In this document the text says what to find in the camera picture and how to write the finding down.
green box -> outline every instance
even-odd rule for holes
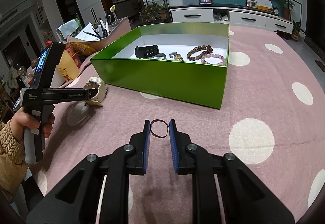
[[[135,57],[136,46],[153,44],[166,54],[167,60]],[[211,45],[213,53],[219,51],[226,57],[226,65],[187,61],[186,54],[200,45]],[[170,59],[169,51],[181,53],[184,62]],[[220,109],[228,54],[228,24],[162,23],[131,30],[95,55],[91,62],[107,84]]]

cartoon bear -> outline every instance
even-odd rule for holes
[[[68,72],[66,70],[66,68],[63,68],[60,70],[61,74],[63,75],[64,79],[66,79],[67,81],[71,81],[73,80],[69,75]]]

watch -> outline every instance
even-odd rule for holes
[[[277,7],[273,8],[273,13],[279,15],[279,9]]]
[[[89,105],[95,105],[102,107],[103,105],[100,103],[102,102],[107,94],[107,87],[105,82],[100,79],[99,77],[92,77],[88,80],[88,82],[83,87],[85,89],[92,89],[96,88],[98,89],[98,93],[96,95],[89,95],[91,98],[86,101]]]
[[[166,59],[166,54],[160,53],[157,45],[144,47],[136,46],[134,53],[139,59],[152,59],[155,57],[163,57],[163,60]]]

black smartwatch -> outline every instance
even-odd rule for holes
[[[152,59],[155,57],[163,57],[166,59],[164,53],[160,53],[157,45],[139,47],[136,46],[134,50],[135,56],[139,59]]]

tv stand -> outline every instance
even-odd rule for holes
[[[272,12],[255,8],[212,4],[211,6],[185,6],[171,7],[173,22],[219,22],[235,26],[247,26],[266,29],[269,31],[282,31],[291,34],[293,23]],[[227,15],[227,21],[216,21],[217,13]]]

